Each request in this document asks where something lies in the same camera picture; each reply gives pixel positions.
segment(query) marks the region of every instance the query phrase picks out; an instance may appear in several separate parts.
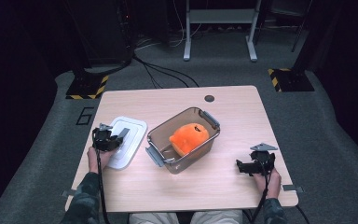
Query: container handle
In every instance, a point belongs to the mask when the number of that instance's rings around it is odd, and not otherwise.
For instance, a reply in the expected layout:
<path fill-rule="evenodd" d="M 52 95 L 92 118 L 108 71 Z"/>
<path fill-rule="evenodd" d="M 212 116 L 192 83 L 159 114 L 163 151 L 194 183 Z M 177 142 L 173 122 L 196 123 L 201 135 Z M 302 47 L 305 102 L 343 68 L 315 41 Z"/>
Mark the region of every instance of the container handle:
<path fill-rule="evenodd" d="M 155 147 L 147 147 L 146 152 L 157 166 L 162 167 L 164 165 L 164 158 L 161 158 L 161 154 Z"/>
<path fill-rule="evenodd" d="M 205 110 L 203 111 L 200 110 L 200 116 L 206 119 L 206 121 L 208 121 L 208 123 L 210 123 L 214 129 L 220 127 L 220 123 L 210 113 L 206 112 Z"/>

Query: white lid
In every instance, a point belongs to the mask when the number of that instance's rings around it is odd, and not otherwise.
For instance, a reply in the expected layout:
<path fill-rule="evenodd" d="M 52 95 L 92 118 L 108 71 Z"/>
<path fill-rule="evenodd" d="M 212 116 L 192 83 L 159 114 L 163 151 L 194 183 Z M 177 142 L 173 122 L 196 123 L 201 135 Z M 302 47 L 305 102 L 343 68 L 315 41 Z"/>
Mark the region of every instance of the white lid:
<path fill-rule="evenodd" d="M 113 127 L 111 135 L 119 135 L 125 128 L 130 129 L 124 137 L 121 146 L 107 163 L 107 166 L 113 169 L 122 170 L 130 164 L 138 147 L 141 145 L 147 131 L 147 124 L 138 119 L 130 119 L 121 116 L 115 118 L 110 126 Z"/>

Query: small dark circle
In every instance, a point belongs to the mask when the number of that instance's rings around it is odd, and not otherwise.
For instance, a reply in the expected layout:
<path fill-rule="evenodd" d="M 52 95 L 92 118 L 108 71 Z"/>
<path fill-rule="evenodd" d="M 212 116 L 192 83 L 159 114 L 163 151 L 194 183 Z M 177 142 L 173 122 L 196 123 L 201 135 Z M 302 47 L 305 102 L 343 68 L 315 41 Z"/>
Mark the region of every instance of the small dark circle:
<path fill-rule="evenodd" d="M 205 99 L 206 102 L 209 102 L 209 103 L 210 103 L 210 102 L 213 102 L 213 101 L 214 101 L 214 96 L 212 96 L 212 95 L 206 95 L 204 99 Z"/>

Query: clear plastic container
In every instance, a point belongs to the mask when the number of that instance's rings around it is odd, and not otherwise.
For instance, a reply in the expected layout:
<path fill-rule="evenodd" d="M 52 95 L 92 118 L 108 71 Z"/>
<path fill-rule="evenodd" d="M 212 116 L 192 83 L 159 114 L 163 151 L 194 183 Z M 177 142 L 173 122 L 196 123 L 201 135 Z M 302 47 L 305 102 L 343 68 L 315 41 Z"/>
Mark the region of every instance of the clear plastic container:
<path fill-rule="evenodd" d="M 188 123 L 198 123 L 204 126 L 210 135 L 209 139 L 201 145 L 181 157 L 173 149 L 170 136 Z M 160 167 L 165 165 L 172 174 L 179 174 L 199 158 L 208 153 L 213 145 L 213 140 L 220 134 L 220 124 L 208 112 L 197 107 L 179 113 L 171 119 L 151 130 L 147 135 L 150 147 L 146 149 L 152 160 Z"/>

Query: camouflage sleeve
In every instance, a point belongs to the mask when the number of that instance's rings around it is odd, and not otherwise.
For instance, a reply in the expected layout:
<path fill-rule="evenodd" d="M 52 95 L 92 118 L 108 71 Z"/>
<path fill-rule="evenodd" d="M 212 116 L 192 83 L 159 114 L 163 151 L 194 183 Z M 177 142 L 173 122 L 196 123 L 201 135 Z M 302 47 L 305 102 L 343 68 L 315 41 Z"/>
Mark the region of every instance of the camouflage sleeve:
<path fill-rule="evenodd" d="M 75 197 L 61 223 L 99 223 L 99 199 L 98 175 L 88 173 L 77 187 Z"/>
<path fill-rule="evenodd" d="M 265 224 L 286 224 L 286 215 L 278 199 L 266 199 L 264 202 Z"/>

